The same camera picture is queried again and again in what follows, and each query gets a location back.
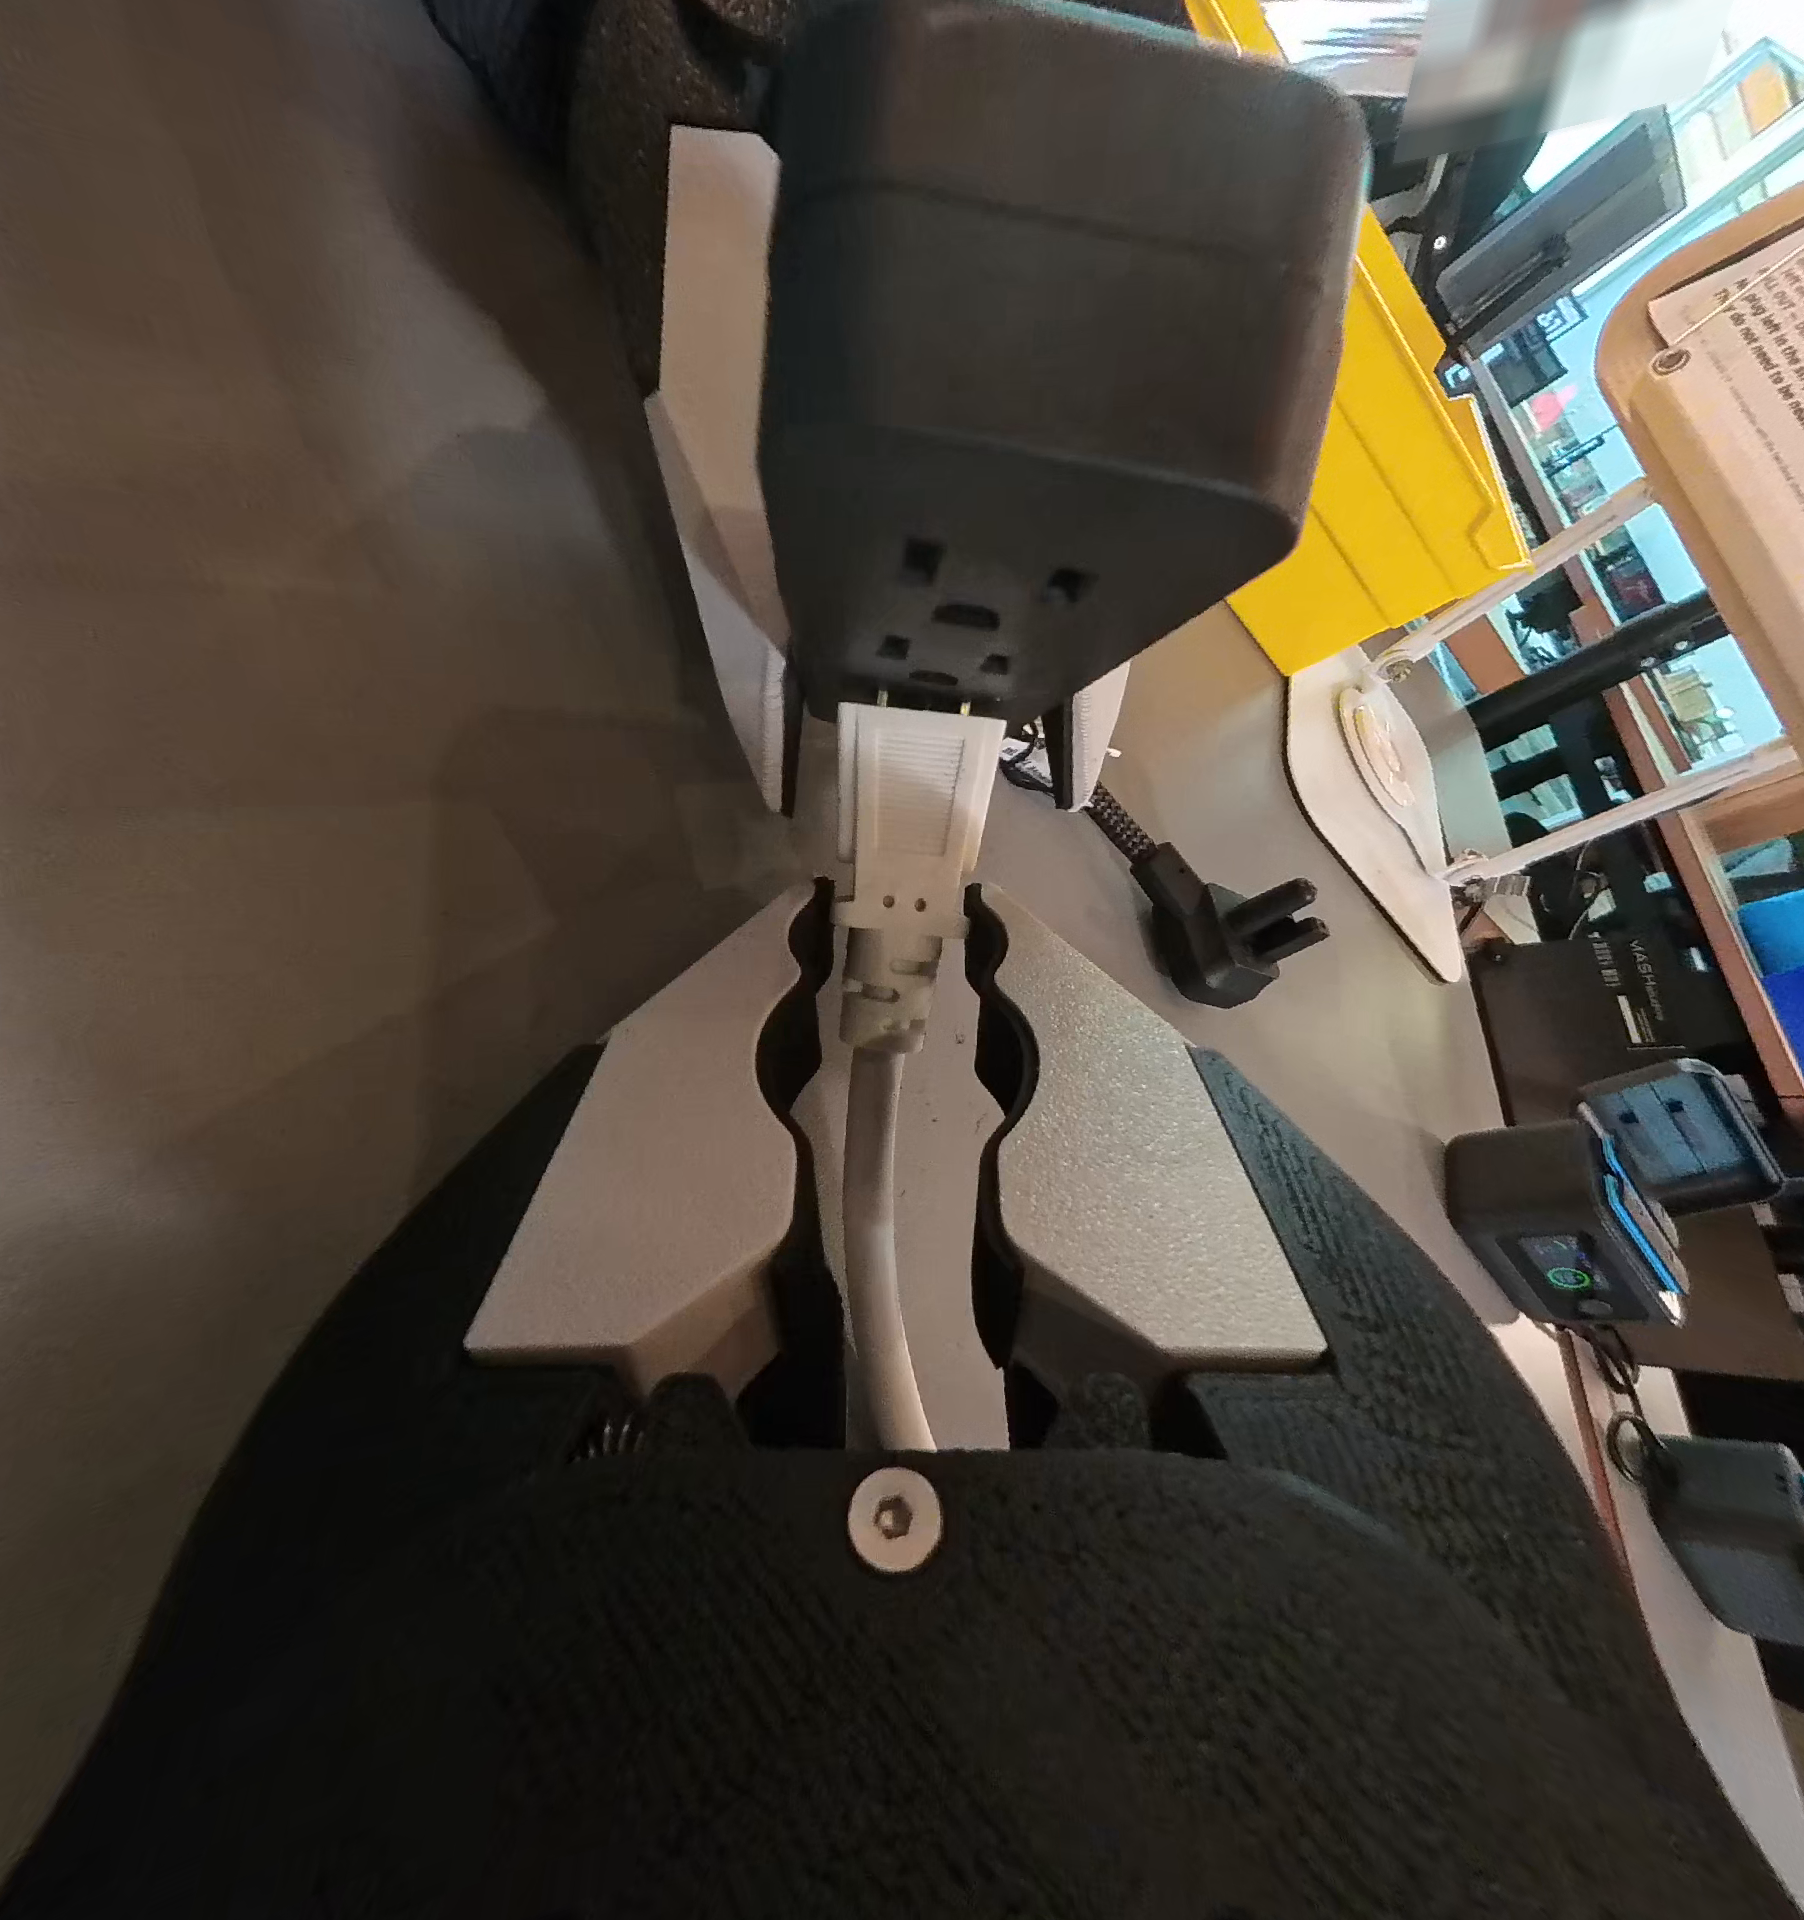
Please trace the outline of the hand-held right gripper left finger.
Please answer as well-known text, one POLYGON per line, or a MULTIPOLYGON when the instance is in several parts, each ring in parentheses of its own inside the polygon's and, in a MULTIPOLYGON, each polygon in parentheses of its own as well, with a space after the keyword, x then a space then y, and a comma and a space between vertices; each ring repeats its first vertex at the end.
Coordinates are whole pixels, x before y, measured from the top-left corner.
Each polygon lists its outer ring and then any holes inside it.
POLYGON ((793 1110, 823 1064, 833 888, 770 899, 600 1043, 464 1349, 637 1398, 712 1380, 760 1445, 840 1448, 841 1289, 793 1110))

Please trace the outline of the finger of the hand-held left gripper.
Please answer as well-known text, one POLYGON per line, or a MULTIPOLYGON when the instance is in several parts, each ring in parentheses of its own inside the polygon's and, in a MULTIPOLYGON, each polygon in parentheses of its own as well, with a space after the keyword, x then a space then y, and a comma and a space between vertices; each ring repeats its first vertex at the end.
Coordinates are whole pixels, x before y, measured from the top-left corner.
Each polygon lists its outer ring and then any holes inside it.
POLYGON ((1042 753, 1054 807, 1085 811, 1101 784, 1131 664, 1122 663, 1066 703, 1039 714, 1042 753))
POLYGON ((789 818, 802 708, 756 468, 777 174, 754 132, 671 130, 661 374, 645 414, 732 734, 789 818))

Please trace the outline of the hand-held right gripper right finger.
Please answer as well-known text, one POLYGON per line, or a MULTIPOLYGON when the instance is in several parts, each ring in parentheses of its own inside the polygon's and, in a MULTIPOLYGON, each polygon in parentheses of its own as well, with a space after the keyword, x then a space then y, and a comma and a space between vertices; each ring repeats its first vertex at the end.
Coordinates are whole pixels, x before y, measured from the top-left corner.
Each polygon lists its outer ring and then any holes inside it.
POLYGON ((990 883, 965 898, 978 1159, 972 1317, 1013 1448, 1094 1380, 1150 1423, 1191 1378, 1325 1356, 1274 1218, 1181 1030, 990 883))

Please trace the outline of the white power plug with cord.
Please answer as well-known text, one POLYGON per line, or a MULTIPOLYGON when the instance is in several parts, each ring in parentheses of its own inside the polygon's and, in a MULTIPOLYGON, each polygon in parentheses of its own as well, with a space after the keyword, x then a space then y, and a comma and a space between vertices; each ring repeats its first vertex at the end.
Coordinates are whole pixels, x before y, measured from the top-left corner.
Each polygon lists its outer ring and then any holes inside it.
POLYGON ((927 1039, 943 947, 962 943, 1004 723, 970 712, 840 708, 841 1293, 874 1440, 938 1441, 914 1378, 897 1265, 897 1122, 906 1061, 927 1039))

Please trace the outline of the black power strip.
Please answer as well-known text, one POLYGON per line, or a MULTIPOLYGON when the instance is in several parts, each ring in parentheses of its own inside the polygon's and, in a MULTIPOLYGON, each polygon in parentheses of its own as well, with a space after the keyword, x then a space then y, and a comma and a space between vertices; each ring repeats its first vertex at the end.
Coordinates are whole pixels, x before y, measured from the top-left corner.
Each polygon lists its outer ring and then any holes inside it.
POLYGON ((758 472, 793 685, 1065 706, 1296 546, 1357 101, 1077 3, 818 6, 770 86, 758 472))

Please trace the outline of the white board stand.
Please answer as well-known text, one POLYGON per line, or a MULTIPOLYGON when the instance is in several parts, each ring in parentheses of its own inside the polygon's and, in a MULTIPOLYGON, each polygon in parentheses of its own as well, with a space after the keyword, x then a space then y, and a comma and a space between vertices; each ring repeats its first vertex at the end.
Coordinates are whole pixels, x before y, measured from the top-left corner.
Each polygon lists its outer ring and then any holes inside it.
POLYGON ((1438 749, 1427 743, 1401 692, 1411 667, 1517 588, 1534 586, 1551 569, 1591 550, 1599 537, 1619 531, 1632 517, 1648 508, 1673 516, 1675 498, 1671 480, 1633 480, 1545 540, 1523 565, 1498 571, 1484 588, 1413 619, 1379 653, 1346 649, 1300 669, 1284 687, 1283 759, 1307 824, 1424 969, 1445 983, 1466 972, 1464 937, 1452 917, 1456 895, 1505 895, 1512 877, 1543 859, 1802 773, 1802 759, 1786 739, 1766 741, 1673 773, 1645 797, 1627 800, 1595 823, 1549 832, 1519 849, 1503 826, 1466 835, 1466 826, 1484 823, 1482 809, 1464 809, 1459 826, 1443 811, 1438 749))

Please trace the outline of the black device with green light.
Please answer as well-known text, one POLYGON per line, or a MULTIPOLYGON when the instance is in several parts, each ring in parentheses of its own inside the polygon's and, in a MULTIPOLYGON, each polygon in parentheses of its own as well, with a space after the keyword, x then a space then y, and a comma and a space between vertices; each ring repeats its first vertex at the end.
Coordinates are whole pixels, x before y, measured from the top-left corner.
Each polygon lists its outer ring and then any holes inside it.
POLYGON ((1558 1330, 1681 1328, 1680 1237, 1585 1110, 1455 1136, 1445 1212, 1512 1307, 1558 1330))

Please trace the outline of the yellow plastic bin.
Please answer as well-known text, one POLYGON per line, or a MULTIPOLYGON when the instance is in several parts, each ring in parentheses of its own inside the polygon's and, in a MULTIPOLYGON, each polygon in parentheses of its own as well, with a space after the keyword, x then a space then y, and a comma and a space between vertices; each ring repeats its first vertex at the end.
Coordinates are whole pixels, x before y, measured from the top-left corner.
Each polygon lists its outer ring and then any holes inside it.
POLYGON ((1363 213, 1299 544, 1228 601, 1286 677, 1505 584, 1527 558, 1480 412, 1443 389, 1443 358, 1381 222, 1363 213))

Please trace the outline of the black box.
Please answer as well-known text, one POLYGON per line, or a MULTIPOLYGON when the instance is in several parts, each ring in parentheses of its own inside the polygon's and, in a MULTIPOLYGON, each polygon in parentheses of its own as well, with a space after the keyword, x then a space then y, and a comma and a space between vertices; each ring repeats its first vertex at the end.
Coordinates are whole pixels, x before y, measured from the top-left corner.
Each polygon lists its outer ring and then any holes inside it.
POLYGON ((1786 1093, 1704 951, 1657 930, 1480 943, 1468 979, 1500 1113, 1560 1120, 1590 1082, 1675 1060, 1739 1080, 1763 1129, 1804 1152, 1804 1093, 1786 1093))

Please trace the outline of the black device with blue trim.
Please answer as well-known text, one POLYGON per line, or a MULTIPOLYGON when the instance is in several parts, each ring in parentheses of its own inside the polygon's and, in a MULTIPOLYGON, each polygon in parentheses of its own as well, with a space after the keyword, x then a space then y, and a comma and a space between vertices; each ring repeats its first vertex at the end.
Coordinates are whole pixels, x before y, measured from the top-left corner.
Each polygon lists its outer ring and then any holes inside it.
POLYGON ((1735 1084, 1677 1058, 1585 1082, 1579 1110, 1610 1139, 1619 1161, 1675 1218, 1769 1202, 1786 1173, 1735 1084))

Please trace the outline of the dark grey device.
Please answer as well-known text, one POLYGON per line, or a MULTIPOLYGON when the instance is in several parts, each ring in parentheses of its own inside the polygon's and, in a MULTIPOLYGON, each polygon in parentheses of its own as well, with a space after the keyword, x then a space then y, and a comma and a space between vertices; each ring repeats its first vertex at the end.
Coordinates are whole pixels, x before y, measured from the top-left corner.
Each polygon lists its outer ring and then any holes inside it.
POLYGON ((1804 1468, 1779 1445, 1663 1436, 1648 1509, 1716 1620, 1804 1652, 1804 1468))

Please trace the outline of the instruction sheet on wooden board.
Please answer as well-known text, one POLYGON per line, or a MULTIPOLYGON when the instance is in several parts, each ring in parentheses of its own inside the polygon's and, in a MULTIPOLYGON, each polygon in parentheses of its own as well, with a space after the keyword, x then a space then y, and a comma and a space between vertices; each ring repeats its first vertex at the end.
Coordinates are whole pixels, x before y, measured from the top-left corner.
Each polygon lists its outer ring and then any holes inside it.
POLYGON ((1804 773, 1804 184, 1652 265, 1596 382, 1804 773))

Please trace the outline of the black monitor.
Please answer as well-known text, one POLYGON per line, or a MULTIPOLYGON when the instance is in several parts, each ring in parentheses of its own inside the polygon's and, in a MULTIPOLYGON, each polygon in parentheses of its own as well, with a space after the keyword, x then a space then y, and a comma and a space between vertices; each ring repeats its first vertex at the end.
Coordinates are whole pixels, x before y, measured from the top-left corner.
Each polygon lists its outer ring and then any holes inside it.
POLYGON ((1445 337, 1456 350, 1484 350, 1630 252, 1685 201, 1669 109, 1632 115, 1438 275, 1445 337))

